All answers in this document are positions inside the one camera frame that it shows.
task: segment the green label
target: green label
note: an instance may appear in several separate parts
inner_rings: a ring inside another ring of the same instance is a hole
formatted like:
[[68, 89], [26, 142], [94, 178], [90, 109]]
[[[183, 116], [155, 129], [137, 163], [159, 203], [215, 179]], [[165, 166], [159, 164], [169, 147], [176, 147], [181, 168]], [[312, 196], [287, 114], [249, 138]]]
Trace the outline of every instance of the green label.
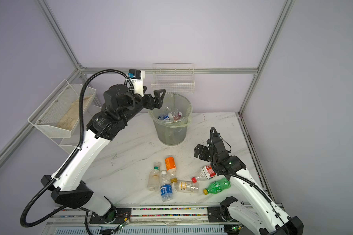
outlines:
[[221, 186], [218, 183], [218, 181], [214, 181], [212, 184], [215, 186], [218, 193], [222, 191]]

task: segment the orange bottle label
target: orange bottle label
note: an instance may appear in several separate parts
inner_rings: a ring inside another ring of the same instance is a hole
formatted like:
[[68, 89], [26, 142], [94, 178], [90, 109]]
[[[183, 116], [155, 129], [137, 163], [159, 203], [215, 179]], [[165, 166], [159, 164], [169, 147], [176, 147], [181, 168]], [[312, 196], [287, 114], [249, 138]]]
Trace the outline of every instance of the orange bottle label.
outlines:
[[174, 162], [174, 157], [168, 157], [165, 159], [165, 164], [166, 164], [166, 169], [173, 169], [173, 168], [177, 168], [175, 166], [175, 162]]

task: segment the trash can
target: trash can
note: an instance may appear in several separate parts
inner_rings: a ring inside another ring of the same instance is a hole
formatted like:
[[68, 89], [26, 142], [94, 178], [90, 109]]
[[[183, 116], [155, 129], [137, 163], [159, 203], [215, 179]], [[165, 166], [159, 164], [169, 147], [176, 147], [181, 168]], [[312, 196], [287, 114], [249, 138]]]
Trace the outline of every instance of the trash can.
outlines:
[[[158, 119], [166, 108], [173, 110], [177, 108], [182, 112], [182, 118], [176, 121]], [[153, 119], [155, 129], [160, 141], [167, 145], [180, 144], [187, 134], [187, 126], [191, 123], [192, 106], [190, 101], [181, 95], [167, 94], [163, 99], [163, 106], [160, 109], [149, 110]]]

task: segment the green plastic bottle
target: green plastic bottle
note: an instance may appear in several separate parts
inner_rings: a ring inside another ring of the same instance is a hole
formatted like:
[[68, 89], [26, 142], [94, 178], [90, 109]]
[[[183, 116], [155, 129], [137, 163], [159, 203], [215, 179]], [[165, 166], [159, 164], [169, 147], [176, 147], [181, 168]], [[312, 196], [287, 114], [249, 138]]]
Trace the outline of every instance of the green plastic bottle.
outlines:
[[222, 178], [219, 181], [214, 181], [206, 189], [203, 190], [203, 193], [207, 195], [208, 193], [219, 193], [224, 189], [230, 188], [230, 182], [226, 178]]

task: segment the table surface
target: table surface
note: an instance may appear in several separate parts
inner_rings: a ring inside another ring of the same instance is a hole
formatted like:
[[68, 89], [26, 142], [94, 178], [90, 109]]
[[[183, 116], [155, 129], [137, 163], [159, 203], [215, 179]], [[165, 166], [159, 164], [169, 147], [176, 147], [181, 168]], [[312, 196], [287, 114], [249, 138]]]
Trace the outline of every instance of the table surface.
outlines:
[[195, 158], [193, 154], [197, 144], [207, 145], [212, 126], [231, 145], [231, 155], [239, 157], [245, 163], [260, 185], [234, 112], [192, 113], [192, 123], [188, 126], [187, 136], [176, 146], [161, 143], [149, 114], [138, 114], [99, 153], [82, 180], [95, 193], [106, 196], [118, 206], [219, 204], [229, 196], [246, 203], [246, 198], [235, 186], [218, 194], [202, 193], [211, 182], [224, 176], [199, 182], [198, 194], [173, 192], [173, 199], [167, 202], [162, 202], [159, 191], [147, 190], [149, 173], [156, 161], [161, 162], [161, 170], [165, 170], [165, 158], [174, 157], [178, 180], [186, 181], [190, 181], [201, 167], [208, 165], [208, 162]]

